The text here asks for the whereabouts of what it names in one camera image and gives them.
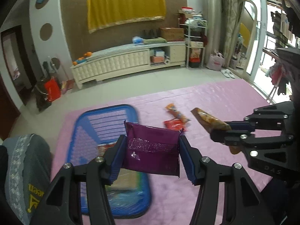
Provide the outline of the white TV cabinet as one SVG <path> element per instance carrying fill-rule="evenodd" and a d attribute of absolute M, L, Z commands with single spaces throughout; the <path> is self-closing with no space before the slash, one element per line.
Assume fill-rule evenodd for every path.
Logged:
<path fill-rule="evenodd" d="M 71 67 L 79 89 L 83 83 L 186 64 L 185 42 L 127 44 L 93 52 Z"/>

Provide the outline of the pink shopping bag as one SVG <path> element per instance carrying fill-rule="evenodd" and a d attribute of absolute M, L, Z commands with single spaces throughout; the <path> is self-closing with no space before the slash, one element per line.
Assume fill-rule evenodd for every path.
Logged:
<path fill-rule="evenodd" d="M 209 60 L 206 64 L 206 67 L 213 71 L 221 71 L 224 65 L 224 61 L 224 56 L 220 52 L 217 52 L 209 56 Z"/>

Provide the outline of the long cracker pack green ends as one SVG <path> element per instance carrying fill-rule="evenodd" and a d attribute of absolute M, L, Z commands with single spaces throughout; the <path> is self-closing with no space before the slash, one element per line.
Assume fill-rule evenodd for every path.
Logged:
<path fill-rule="evenodd" d="M 108 191 L 133 191 L 138 188 L 139 173 L 132 170 L 120 169 L 117 179 L 112 185 L 107 185 Z"/>

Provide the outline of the green folded cloth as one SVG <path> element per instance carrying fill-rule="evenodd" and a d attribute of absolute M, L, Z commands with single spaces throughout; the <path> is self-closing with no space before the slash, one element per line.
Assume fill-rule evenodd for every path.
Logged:
<path fill-rule="evenodd" d="M 167 40 L 161 37 L 151 38 L 151 39 L 143 39 L 144 44 L 159 44 L 159 43 L 167 43 Z"/>

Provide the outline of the blue plastic basket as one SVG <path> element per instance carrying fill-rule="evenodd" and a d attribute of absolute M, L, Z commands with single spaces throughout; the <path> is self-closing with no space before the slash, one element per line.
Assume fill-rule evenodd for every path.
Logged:
<path fill-rule="evenodd" d="M 73 127 L 66 161 L 82 166 L 102 158 L 102 182 L 113 217 L 134 219 L 144 215 L 151 205 L 149 176 L 122 167 L 124 148 L 105 154 L 120 136 L 126 135 L 125 122 L 138 123 L 137 111 L 127 104 L 82 113 Z"/>

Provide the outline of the white metal shelf rack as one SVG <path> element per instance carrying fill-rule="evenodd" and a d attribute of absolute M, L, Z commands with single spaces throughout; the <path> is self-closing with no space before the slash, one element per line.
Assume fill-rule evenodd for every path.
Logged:
<path fill-rule="evenodd" d="M 201 13 L 196 13 L 192 7 L 181 7 L 177 14 L 177 25 L 184 31 L 186 67 L 202 67 L 208 43 L 207 20 Z"/>

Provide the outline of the black bag on floor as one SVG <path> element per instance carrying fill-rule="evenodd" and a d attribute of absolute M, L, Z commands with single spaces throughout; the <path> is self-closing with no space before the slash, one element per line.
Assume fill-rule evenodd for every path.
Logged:
<path fill-rule="evenodd" d="M 52 105 L 52 102 L 48 100 L 48 93 L 44 87 L 46 79 L 43 77 L 34 86 L 34 95 L 36 98 L 36 106 L 39 112 L 43 112 Z"/>

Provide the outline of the patterned curtain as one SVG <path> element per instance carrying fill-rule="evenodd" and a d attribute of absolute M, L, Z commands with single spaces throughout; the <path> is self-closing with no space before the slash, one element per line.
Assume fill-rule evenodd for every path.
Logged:
<path fill-rule="evenodd" d="M 240 0 L 222 0 L 225 12 L 225 37 L 223 45 L 224 67 L 229 66 L 233 52 L 233 40 L 236 36 L 236 27 L 240 18 Z"/>

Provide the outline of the purple snack packet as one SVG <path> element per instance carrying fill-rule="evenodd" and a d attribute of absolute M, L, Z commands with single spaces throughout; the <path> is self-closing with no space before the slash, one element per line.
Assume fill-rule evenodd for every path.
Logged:
<path fill-rule="evenodd" d="M 123 168 L 157 175 L 180 176 L 179 137 L 170 130 L 125 122 L 127 143 Z"/>

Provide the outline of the orange chip packet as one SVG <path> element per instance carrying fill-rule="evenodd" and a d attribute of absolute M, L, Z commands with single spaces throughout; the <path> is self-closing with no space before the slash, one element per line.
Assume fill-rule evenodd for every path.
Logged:
<path fill-rule="evenodd" d="M 202 127 L 210 134 L 210 137 L 214 142 L 225 145 L 224 134 L 227 131 L 232 130 L 228 123 L 219 120 L 200 108 L 192 109 L 191 113 L 202 125 Z"/>

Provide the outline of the cardboard box on cabinet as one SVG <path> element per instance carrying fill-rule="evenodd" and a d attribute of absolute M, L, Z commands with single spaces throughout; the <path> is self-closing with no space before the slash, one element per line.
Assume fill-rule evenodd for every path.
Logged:
<path fill-rule="evenodd" d="M 183 28 L 174 28 L 174 27 L 160 28 L 160 35 L 167 42 L 183 41 L 185 39 Z"/>

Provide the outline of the round wall decoration lower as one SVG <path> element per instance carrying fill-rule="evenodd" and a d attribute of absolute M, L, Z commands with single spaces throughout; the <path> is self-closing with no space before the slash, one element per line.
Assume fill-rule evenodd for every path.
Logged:
<path fill-rule="evenodd" d="M 45 23 L 40 28 L 40 39 L 42 41 L 47 41 L 52 36 L 53 27 L 50 23 Z"/>

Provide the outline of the broom and dustpan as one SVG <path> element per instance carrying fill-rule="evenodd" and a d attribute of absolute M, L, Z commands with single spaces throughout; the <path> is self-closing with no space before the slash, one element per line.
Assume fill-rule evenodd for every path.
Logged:
<path fill-rule="evenodd" d="M 59 82 L 61 93 L 65 95 L 69 90 L 73 89 L 75 81 L 68 76 L 63 64 L 57 57 L 48 56 L 48 59 L 53 74 Z"/>

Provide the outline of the white slippers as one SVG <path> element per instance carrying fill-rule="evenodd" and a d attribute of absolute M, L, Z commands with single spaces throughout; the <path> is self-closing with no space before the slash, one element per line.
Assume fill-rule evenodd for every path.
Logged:
<path fill-rule="evenodd" d="M 235 75 L 228 69 L 222 69 L 221 73 L 226 77 L 226 78 L 231 78 L 235 79 Z"/>

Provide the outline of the yellow cloth covered television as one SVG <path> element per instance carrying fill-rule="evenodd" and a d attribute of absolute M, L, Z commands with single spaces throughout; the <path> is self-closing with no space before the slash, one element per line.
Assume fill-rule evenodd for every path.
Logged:
<path fill-rule="evenodd" d="M 165 16 L 165 0 L 87 0 L 90 34 L 127 23 L 164 20 Z"/>

